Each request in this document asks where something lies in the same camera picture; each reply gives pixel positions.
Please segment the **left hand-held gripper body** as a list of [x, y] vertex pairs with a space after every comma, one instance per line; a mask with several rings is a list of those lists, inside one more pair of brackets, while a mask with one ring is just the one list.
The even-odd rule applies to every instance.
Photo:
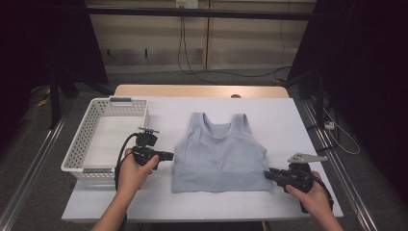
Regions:
[[154, 156], [159, 156], [159, 152], [152, 148], [158, 138], [154, 135], [155, 130], [149, 128], [141, 128], [141, 130], [142, 133], [137, 133], [136, 145], [132, 148], [132, 154], [135, 161], [140, 166], [144, 166]]

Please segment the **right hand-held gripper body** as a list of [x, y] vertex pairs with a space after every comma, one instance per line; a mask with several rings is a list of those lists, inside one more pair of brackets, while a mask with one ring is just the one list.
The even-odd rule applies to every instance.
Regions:
[[288, 159], [289, 168], [282, 170], [278, 185], [286, 190], [287, 185], [291, 185], [303, 193], [309, 192], [313, 188], [313, 183], [317, 182], [324, 189], [324, 183], [311, 173], [310, 163], [327, 161], [327, 157], [316, 155], [295, 153]]

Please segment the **white perforated plastic basket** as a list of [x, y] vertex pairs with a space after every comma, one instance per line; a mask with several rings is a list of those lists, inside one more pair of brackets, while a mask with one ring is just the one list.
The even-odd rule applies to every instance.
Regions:
[[92, 99], [61, 170], [76, 178], [113, 178], [122, 145], [130, 135], [145, 128], [148, 119], [148, 103], [144, 99]]

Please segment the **light blue tank top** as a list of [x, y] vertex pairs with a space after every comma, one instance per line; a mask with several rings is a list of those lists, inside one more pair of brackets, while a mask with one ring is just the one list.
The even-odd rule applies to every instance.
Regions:
[[174, 149], [174, 193], [268, 192], [267, 150], [253, 137], [247, 116], [214, 124], [193, 113], [185, 137]]

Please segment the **person's right hand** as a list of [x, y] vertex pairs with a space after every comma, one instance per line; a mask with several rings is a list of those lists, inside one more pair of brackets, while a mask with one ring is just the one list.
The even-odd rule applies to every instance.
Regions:
[[314, 182], [313, 188], [308, 192], [302, 192], [291, 185], [287, 185], [286, 190], [297, 198], [312, 216], [318, 217], [333, 214], [328, 200], [328, 193], [319, 183]]

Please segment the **person's left hand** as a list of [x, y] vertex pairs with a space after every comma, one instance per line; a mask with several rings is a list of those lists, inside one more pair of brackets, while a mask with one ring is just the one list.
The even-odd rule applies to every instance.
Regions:
[[133, 197], [158, 163], [159, 157], [154, 156], [144, 166], [140, 166], [135, 161], [132, 149], [127, 148], [120, 165], [117, 193], [122, 197]]

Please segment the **white table board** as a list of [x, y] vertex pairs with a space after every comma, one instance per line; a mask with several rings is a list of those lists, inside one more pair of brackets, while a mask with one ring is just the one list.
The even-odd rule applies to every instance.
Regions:
[[[267, 149], [270, 167], [285, 168], [295, 153], [314, 155], [297, 107], [290, 98], [204, 98], [147, 96], [149, 126], [160, 131], [156, 148], [172, 151], [188, 128], [193, 112], [204, 112], [213, 123], [247, 115], [253, 136]], [[297, 199], [274, 186], [267, 192], [173, 193], [173, 163], [161, 163], [137, 192], [128, 210], [131, 222], [279, 220], [304, 218]], [[112, 179], [78, 180], [62, 219], [94, 222], [115, 195]]]

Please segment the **black metal stand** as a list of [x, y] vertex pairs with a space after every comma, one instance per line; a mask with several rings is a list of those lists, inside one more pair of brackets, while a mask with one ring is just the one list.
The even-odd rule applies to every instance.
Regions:
[[302, 99], [310, 99], [315, 102], [316, 121], [320, 128], [324, 127], [323, 80], [321, 73], [305, 71], [294, 77], [289, 77], [282, 85], [285, 89], [298, 86], [299, 96]]
[[73, 70], [53, 68], [49, 70], [48, 76], [52, 115], [50, 124], [51, 129], [54, 129], [62, 120], [60, 92], [62, 92], [67, 98], [76, 98], [79, 94], [76, 84], [82, 83], [103, 95], [114, 94], [112, 90], [87, 79], [85, 76], [80, 75]]

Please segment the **black curtain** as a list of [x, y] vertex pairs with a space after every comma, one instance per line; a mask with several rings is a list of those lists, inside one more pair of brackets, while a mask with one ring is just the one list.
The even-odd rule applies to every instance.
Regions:
[[408, 205], [408, 0], [317, 0], [289, 78], [319, 80]]
[[50, 83], [108, 83], [85, 0], [0, 0], [0, 150], [28, 109], [30, 90]]

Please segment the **black horizontal metal bar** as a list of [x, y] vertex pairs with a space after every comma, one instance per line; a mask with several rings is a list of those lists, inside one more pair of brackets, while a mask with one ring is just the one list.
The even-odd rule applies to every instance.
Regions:
[[165, 8], [120, 8], [120, 7], [87, 7], [89, 14], [112, 15], [145, 15], [145, 16], [180, 16], [207, 18], [238, 18], [238, 19], [270, 19], [309, 21], [315, 16], [312, 13], [275, 13], [275, 12], [245, 12], [200, 9], [165, 9]]

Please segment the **metal floor rail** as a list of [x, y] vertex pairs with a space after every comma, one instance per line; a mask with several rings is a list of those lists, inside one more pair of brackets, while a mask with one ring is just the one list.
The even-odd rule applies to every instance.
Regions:
[[334, 139], [334, 135], [331, 131], [317, 126], [316, 111], [313, 104], [311, 102], [303, 102], [302, 105], [306, 111], [308, 119], [311, 122], [312, 130], [319, 138], [319, 143], [322, 145], [323, 153], [328, 157], [329, 162], [331, 163], [332, 168], [343, 187], [343, 191], [362, 230], [378, 231], [366, 203], [364, 202], [362, 196], [357, 192], [357, 189], [346, 172], [338, 152], [335, 150], [336, 147], [341, 146], [340, 143]]
[[38, 175], [46, 162], [56, 140], [64, 128], [66, 116], [62, 116], [50, 129], [42, 143], [34, 161], [18, 185], [11, 201], [7, 204], [3, 214], [0, 216], [0, 231], [12, 231], [13, 225], [28, 198], [28, 195], [37, 181]]

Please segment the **white wall socket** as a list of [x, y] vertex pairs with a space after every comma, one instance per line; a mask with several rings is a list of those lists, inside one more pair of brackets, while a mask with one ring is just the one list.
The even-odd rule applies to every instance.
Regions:
[[198, 0], [175, 0], [175, 7], [177, 9], [198, 9]]

